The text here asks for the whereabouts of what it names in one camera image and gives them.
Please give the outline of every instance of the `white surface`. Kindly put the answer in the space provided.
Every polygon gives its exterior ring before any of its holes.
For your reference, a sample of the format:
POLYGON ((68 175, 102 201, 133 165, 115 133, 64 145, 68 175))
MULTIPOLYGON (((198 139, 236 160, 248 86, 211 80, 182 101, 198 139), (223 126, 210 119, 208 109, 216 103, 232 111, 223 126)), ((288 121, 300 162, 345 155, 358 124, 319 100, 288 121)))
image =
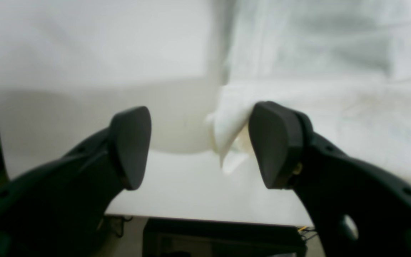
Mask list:
POLYGON ((208 0, 0 1, 0 135, 8 174, 58 158, 146 105, 153 133, 139 190, 108 213, 311 224, 295 194, 250 162, 230 175, 204 123, 220 85, 222 11, 208 0))
POLYGON ((254 104, 270 100, 306 113, 350 156, 411 182, 411 0, 239 3, 215 114, 221 155, 254 104))

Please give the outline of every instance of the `white towel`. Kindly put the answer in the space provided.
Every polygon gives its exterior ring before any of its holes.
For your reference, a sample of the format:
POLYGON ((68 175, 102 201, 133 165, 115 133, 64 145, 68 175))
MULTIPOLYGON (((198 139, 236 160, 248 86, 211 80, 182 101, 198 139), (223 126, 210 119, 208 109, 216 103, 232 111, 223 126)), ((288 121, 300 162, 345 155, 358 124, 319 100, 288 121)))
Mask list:
POLYGON ((227 172, 246 158, 253 105, 271 100, 411 182, 411 0, 238 1, 228 65, 214 117, 227 172))

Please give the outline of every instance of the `white tabletop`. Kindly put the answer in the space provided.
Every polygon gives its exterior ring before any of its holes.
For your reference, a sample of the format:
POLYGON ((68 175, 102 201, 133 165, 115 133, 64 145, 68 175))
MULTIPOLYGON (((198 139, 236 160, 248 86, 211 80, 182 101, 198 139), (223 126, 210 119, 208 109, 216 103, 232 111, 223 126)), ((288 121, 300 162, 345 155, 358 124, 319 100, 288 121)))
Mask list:
POLYGON ((309 225, 254 160, 224 174, 210 127, 223 11, 211 0, 0 1, 0 135, 8 174, 62 156, 116 112, 153 122, 142 186, 107 213, 309 225))

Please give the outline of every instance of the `screw hole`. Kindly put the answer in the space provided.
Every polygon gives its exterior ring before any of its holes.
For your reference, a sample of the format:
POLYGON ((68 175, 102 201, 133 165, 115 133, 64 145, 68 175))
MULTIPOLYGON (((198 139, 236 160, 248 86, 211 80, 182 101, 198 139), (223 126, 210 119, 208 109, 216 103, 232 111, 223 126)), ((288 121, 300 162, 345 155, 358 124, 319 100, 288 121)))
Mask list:
POLYGON ((344 215, 342 226, 347 238, 351 241, 357 241, 357 239, 359 238, 357 226, 349 215, 344 215))
POLYGON ((404 193, 406 193, 407 195, 410 195, 410 196, 411 196, 411 189, 410 189, 410 188, 404 187, 403 191, 404 191, 404 193))
POLYGON ((4 190, 3 192, 0 192, 0 198, 6 198, 9 195, 8 190, 4 190))

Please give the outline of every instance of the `yellow wire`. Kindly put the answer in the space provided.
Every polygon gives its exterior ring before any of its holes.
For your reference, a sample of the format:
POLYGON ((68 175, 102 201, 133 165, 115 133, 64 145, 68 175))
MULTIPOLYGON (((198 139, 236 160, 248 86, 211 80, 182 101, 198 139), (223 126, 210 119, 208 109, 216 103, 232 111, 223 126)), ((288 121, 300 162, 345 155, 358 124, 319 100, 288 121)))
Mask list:
POLYGON ((298 229, 297 231, 298 231, 298 232, 301 232, 301 231, 303 231, 303 230, 306 229, 306 228, 308 228, 308 226, 303 226, 302 228, 298 229))

